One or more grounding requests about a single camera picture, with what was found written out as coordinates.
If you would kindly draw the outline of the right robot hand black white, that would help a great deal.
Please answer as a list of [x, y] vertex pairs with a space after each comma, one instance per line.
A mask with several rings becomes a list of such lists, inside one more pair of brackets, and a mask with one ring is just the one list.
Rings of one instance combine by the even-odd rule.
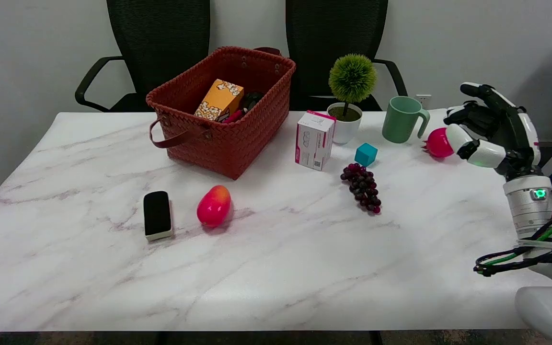
[[462, 160], [491, 168], [506, 181], [541, 175], [539, 139], [526, 109], [487, 84], [464, 82], [473, 100], [447, 109], [447, 140]]

